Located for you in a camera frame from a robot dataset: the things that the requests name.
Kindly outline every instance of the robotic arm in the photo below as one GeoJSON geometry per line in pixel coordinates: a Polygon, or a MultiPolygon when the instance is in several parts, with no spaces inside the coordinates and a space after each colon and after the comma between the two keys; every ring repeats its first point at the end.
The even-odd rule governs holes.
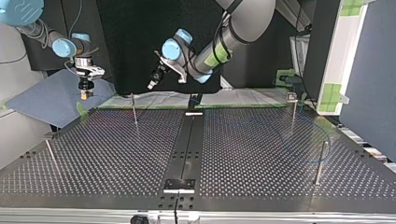
{"type": "Polygon", "coordinates": [[[151,75],[149,89],[154,88],[171,70],[180,75],[179,83],[187,82],[187,75],[206,83],[213,69],[231,60],[242,45],[259,39],[273,18],[276,0],[216,0],[225,10],[213,41],[194,55],[190,44],[192,36],[179,29],[173,38],[165,41],[157,69],[151,75]]]}
{"type": "Polygon", "coordinates": [[[59,57],[73,59],[76,75],[80,78],[81,99],[86,100],[93,96],[93,81],[105,74],[105,70],[93,65],[91,54],[96,49],[92,50],[90,36],[72,34],[66,37],[50,29],[39,19],[43,8],[44,0],[0,0],[0,22],[41,42],[43,48],[51,47],[59,57]]]}

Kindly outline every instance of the metal rod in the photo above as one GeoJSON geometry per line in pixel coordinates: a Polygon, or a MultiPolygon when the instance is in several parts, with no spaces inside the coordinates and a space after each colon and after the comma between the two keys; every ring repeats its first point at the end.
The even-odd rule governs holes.
{"type": "Polygon", "coordinates": [[[50,141],[48,139],[46,139],[46,144],[47,144],[47,147],[49,149],[50,156],[52,157],[53,160],[55,160],[55,156],[53,155],[52,148],[50,146],[50,141]]]}
{"type": "Polygon", "coordinates": [[[132,109],[134,110],[134,124],[137,124],[137,115],[136,115],[136,109],[134,105],[134,94],[131,94],[131,103],[132,103],[132,109]]]}
{"type": "Polygon", "coordinates": [[[296,101],[296,102],[294,103],[294,110],[293,110],[293,121],[296,119],[297,103],[298,103],[298,101],[296,101]]]}
{"type": "Polygon", "coordinates": [[[315,185],[319,185],[319,181],[320,181],[320,176],[321,176],[321,172],[323,169],[323,157],[324,157],[324,151],[325,151],[325,147],[327,147],[329,145],[329,143],[327,141],[324,141],[322,144],[322,150],[320,152],[320,160],[318,163],[318,171],[317,171],[317,176],[315,177],[315,185]]]}

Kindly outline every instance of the perforated metal table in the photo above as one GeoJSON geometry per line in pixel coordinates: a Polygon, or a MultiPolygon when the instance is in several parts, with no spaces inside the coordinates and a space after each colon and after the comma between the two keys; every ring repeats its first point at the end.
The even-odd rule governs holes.
{"type": "Polygon", "coordinates": [[[137,117],[136,125],[130,110],[93,111],[0,171],[0,223],[9,211],[36,209],[118,218],[198,211],[396,220],[396,175],[313,112],[295,120],[288,107],[209,109],[196,117],[141,110],[137,117]],[[330,145],[314,185],[324,141],[330,145]],[[169,179],[194,180],[194,193],[164,193],[169,179]]]}

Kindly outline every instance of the white wall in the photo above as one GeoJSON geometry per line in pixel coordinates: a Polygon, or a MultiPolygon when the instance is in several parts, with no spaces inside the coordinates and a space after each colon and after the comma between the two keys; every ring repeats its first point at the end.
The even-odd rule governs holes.
{"type": "MultiPolygon", "coordinates": [[[[19,59],[25,53],[20,34],[0,24],[0,63],[19,59]]],[[[30,70],[29,60],[0,64],[0,169],[43,140],[50,126],[1,105],[43,80],[41,72],[30,70]]]]}
{"type": "MultiPolygon", "coordinates": [[[[25,53],[21,35],[0,24],[0,63],[19,59],[25,53]]],[[[30,70],[28,58],[13,64],[0,64],[0,103],[26,91],[43,80],[41,72],[30,70]]]]}

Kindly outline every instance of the cable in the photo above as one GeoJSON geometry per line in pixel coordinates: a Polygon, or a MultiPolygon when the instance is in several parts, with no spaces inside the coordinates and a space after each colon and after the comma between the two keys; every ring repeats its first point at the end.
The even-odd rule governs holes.
{"type": "Polygon", "coordinates": [[[73,29],[74,29],[74,27],[76,26],[76,24],[77,24],[77,22],[78,22],[78,20],[79,20],[79,17],[81,16],[81,12],[82,12],[82,0],[79,0],[79,11],[78,11],[78,14],[77,14],[77,16],[76,16],[75,21],[73,22],[73,25],[70,27],[70,31],[69,31],[69,35],[68,35],[69,38],[72,37],[73,29]]]}
{"type": "Polygon", "coordinates": [[[14,61],[9,61],[9,62],[3,62],[3,63],[0,63],[0,64],[8,64],[8,63],[17,63],[17,62],[20,62],[20,61],[22,61],[25,57],[27,56],[27,52],[25,52],[24,54],[23,54],[23,56],[22,57],[20,57],[19,59],[17,59],[17,60],[14,60],[14,61]]]}
{"type": "Polygon", "coordinates": [[[23,31],[21,31],[21,30],[18,30],[20,33],[22,33],[22,34],[25,34],[26,36],[28,36],[29,38],[32,38],[32,39],[35,39],[35,40],[38,40],[39,38],[44,38],[44,40],[43,40],[43,42],[42,42],[42,44],[41,44],[41,48],[42,49],[45,49],[48,45],[49,45],[49,43],[50,43],[50,28],[48,27],[48,25],[45,23],[45,22],[43,22],[43,20],[41,20],[41,19],[38,19],[38,21],[37,22],[39,22],[40,23],[40,26],[41,26],[41,31],[40,31],[40,34],[39,35],[35,35],[35,36],[32,36],[31,34],[33,34],[34,32],[35,32],[35,29],[37,28],[37,24],[36,24],[36,22],[35,22],[35,26],[34,26],[34,28],[33,28],[33,30],[29,33],[29,34],[26,34],[26,33],[24,33],[23,31]]]}
{"type": "Polygon", "coordinates": [[[298,49],[297,49],[297,35],[298,35],[297,27],[298,27],[298,22],[300,21],[300,17],[301,17],[302,11],[303,11],[303,5],[300,5],[300,9],[298,11],[297,21],[296,21],[296,34],[294,35],[294,48],[295,48],[295,51],[296,51],[296,60],[297,60],[297,66],[298,66],[298,72],[299,72],[299,76],[298,77],[303,82],[303,86],[304,86],[305,92],[308,95],[309,100],[312,103],[312,106],[315,108],[315,110],[318,110],[317,106],[315,105],[314,101],[312,100],[311,94],[309,94],[309,92],[308,92],[308,88],[305,85],[305,81],[304,81],[303,74],[302,74],[302,71],[301,71],[300,60],[298,58],[299,54],[298,54],[298,49]]]}
{"type": "Polygon", "coordinates": [[[68,63],[71,63],[71,62],[72,62],[72,61],[66,61],[66,62],[64,62],[64,67],[65,67],[69,72],[71,72],[71,73],[73,73],[74,75],[78,76],[77,73],[75,73],[73,70],[70,69],[69,66],[67,66],[67,64],[68,64],[68,63]]]}
{"type": "Polygon", "coordinates": [[[96,51],[98,51],[99,50],[99,47],[97,47],[96,49],[93,49],[93,50],[91,50],[90,52],[88,52],[88,53],[84,53],[84,54],[88,54],[88,55],[90,55],[90,54],[93,54],[93,53],[95,53],[96,51]]]}

